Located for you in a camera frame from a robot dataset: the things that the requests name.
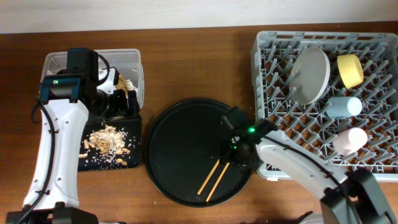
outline round black tray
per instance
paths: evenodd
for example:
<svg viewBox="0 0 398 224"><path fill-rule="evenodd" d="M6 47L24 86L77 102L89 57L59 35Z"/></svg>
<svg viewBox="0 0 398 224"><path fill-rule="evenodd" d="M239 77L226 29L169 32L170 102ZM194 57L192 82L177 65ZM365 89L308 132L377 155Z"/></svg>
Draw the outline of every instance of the round black tray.
<svg viewBox="0 0 398 224"><path fill-rule="evenodd" d="M227 201L246 185L252 170L229 166L206 202L224 168L220 164L197 195L219 158L214 132L229 109L219 101L193 99L171 106L155 120L146 139L144 160L149 177L166 197L191 207L207 207Z"/></svg>

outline pink cup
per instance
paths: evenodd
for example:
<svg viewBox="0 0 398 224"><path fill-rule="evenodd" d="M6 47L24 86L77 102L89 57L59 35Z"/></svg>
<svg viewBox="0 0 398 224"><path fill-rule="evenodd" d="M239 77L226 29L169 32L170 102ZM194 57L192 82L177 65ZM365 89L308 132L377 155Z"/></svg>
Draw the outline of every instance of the pink cup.
<svg viewBox="0 0 398 224"><path fill-rule="evenodd" d="M351 128L337 135L333 147L343 156L358 151L368 141L368 135L361 128Z"/></svg>

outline chopstick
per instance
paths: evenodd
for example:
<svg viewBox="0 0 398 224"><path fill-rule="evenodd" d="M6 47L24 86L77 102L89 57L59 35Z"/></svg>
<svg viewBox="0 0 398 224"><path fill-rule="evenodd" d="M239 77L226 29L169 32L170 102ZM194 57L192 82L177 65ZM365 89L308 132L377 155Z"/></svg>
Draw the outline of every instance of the chopstick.
<svg viewBox="0 0 398 224"><path fill-rule="evenodd" d="M210 197L213 195L214 191L216 190L216 187L217 187L218 183L220 182L221 178L223 178L223 175L224 175L226 169L228 168L228 166L229 166L229 162L227 162L227 164L225 165L225 167L224 167L223 171L221 172L220 176L218 176L217 182L213 186L213 189L211 190L209 196L207 196L206 202L209 202Z"/></svg>
<svg viewBox="0 0 398 224"><path fill-rule="evenodd" d="M211 169L209 175L207 175L205 181L203 182L203 184L201 185L201 187L198 190L198 195L200 195L201 191L205 188L207 182L209 181L210 177L213 175L214 170L216 170L218 164L220 163L220 159L217 160L216 164L213 166L213 168Z"/></svg>

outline yellow cup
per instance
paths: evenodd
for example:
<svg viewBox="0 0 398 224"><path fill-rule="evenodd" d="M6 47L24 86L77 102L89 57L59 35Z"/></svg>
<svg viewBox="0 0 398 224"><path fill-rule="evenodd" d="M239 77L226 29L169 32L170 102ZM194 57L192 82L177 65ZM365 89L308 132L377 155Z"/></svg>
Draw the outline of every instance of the yellow cup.
<svg viewBox="0 0 398 224"><path fill-rule="evenodd" d="M337 57L337 66L341 79L347 88L352 88L363 82L361 62L356 55L340 55Z"/></svg>

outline blue cup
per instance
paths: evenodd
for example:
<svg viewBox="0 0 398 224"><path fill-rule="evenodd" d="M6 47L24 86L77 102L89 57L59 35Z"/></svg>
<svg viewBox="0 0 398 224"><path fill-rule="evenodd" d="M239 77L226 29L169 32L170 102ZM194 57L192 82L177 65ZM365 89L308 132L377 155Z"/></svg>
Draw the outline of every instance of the blue cup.
<svg viewBox="0 0 398 224"><path fill-rule="evenodd" d="M353 96L332 97L327 103L331 103L331 106L326 114L333 119L349 118L362 111L361 100Z"/></svg>

